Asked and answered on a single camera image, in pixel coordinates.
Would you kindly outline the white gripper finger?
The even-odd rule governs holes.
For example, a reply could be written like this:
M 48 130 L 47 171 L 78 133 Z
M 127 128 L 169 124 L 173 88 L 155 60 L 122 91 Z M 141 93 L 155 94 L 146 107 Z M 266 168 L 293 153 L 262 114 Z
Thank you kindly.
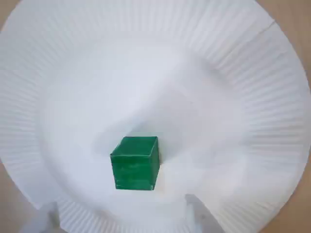
M 56 202 L 43 205 L 21 228 L 22 233 L 59 233 L 60 218 Z
M 219 233 L 220 224 L 194 194 L 186 194 L 187 216 L 186 220 L 191 233 Z

